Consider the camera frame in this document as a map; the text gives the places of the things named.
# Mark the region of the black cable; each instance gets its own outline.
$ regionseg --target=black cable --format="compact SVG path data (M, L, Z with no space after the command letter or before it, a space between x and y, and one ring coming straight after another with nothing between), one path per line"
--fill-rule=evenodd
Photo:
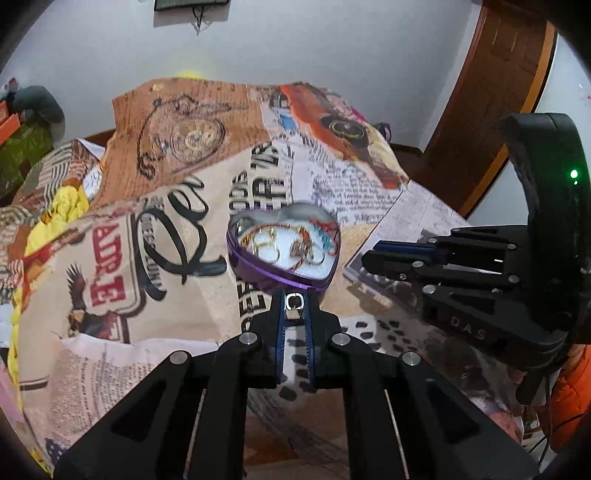
M201 28L201 20L203 20L203 12L205 12L205 5L201 6L201 12L199 16L197 16L197 14L195 13L195 8L196 7L193 7L191 10L193 11L193 16L195 17L195 19L197 19L197 28Z
M538 462L538 466L542 465L544 458L546 458L546 453L548 453L548 447L550 447L550 439L552 438L553 428L552 428L552 411L550 408L550 377L546 377L546 407L548 408L548 423L549 423L549 432L548 432L548 439L546 440L546 445L544 446L544 451L542 452L542 456L540 457L540 461Z
M578 420L579 418L581 418L582 416L584 416L584 413L579 413L577 415L574 415L573 417L570 417L568 420L562 421L560 422L556 428L554 429L554 433L558 431L558 429L560 427L563 427L564 425L566 425L567 423L570 423L572 421ZM539 441L538 443L536 443L529 451L529 453L533 452L536 448L538 448L540 446L540 443L542 443L544 440L546 440L547 436L544 435Z

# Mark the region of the bedspread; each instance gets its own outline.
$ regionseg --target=bedspread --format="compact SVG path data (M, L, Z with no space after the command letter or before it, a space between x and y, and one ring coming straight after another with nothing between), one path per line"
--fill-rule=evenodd
M464 378L462 365L475 361L470 349L437 332L417 338L416 318L342 274L408 177L379 132L338 95L305 83L160 79L113 107L116 132L90 211L35 254L3 262L23 295L18 373L11 372L22 418L13 421L48 471L170 352L215 349L269 308L269 295L228 265L226 226L244 209L308 201L329 211L342 251L322 308L375 350L429 347L436 367L447 362L446 374ZM26 241L17 237L6 248ZM249 396L245 466L303 458L346 477L342 398L311 388L300 334L289 339L282 384ZM518 437L504 396L482 388L487 413Z

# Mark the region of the newspaper print fabric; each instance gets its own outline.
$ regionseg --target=newspaper print fabric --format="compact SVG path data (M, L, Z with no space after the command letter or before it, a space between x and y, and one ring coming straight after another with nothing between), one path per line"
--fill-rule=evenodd
M79 140L43 157L28 173L12 204L0 208L0 303L7 303L21 281L27 237L51 205L59 187L78 188L98 159Z
M269 106L276 102L281 107L273 111ZM253 314L269 308L267 294L228 268L226 227L235 212L279 209L294 200L292 188L304 191L309 176L288 177L286 169L306 171L298 170L300 164L317 164L320 187L329 181L328 187L337 190L342 186L330 183L330 168L340 162L349 169L349 184L361 185L355 195L379 186L384 205L337 199L335 208L325 206L342 224L356 225L353 246L346 251L358 247L369 232L366 227L373 225L368 222L377 218L367 212L381 215L379 210L386 211L408 182L375 129L336 95L307 84L154 80L113 105L117 130L101 160L103 176L91 210L22 263L18 383L27 437L22 438L49 471L112 404L88 397L87 387L96 387L99 377L84 365L95 360L84 349L72 355L73 341L90 336L134 350L151 339L161 346L163 358L188 340L223 342L247 328ZM269 112L281 123L269 124ZM307 153L290 156L294 139ZM318 192L304 192L299 199L319 203ZM344 285L337 275L333 284ZM56 307L46 315L49 301ZM296 340L294 348L300 348ZM117 363L115 357L109 363ZM100 388L119 399L156 363L100 377ZM110 384L122 378L124 384ZM313 394L303 380L289 382L291 387L282 385L288 390L272 395L291 405L289 391L297 396L304 388ZM283 398L286 393L289 400ZM284 407L277 408L275 417ZM291 447L285 434L269 447L264 422L269 412L256 410L248 417L250 432L258 433L247 433L246 465L312 458ZM71 421L70 411L77 412ZM297 428L305 432L307 426ZM333 426L326 433L322 442L331 445L344 435ZM344 458L341 444L331 447L341 451L339 459ZM336 463L335 469L344 471L345 464Z

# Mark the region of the eagle illustration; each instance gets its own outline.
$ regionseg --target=eagle illustration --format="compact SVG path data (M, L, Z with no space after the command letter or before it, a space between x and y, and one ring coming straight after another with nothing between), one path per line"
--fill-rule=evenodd
M87 335L109 340L111 332L116 326L118 320L126 320L130 317L135 317L145 307L145 295L141 295L141 301L132 312L127 314L119 314L113 310L107 310L102 315L89 313L86 310L86 303L84 302L83 292L86 288L86 280L82 276L82 272L77 265L70 265L66 270L68 275L68 287L70 290L70 297L72 298L72 309L68 314L68 337L76 336L76 333L85 333Z

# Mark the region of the yellow cloth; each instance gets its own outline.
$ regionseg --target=yellow cloth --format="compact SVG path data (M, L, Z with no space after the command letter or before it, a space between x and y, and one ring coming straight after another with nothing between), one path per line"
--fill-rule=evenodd
M76 220L88 208L88 199L82 185L77 190L71 186L60 187L49 210L41 215L41 222L29 233L25 256L52 241L64 231L68 222Z
M41 215L41 221L33 227L27 239L25 256L31 255L60 235L68 222L76 220L89 208L88 199L82 185L76 190L72 186L60 187L51 207ZM10 317L12 332L8 349L8 372L18 387L18 321L21 315L22 289L17 288L12 296L14 311ZM22 409L21 397L17 395L18 407Z

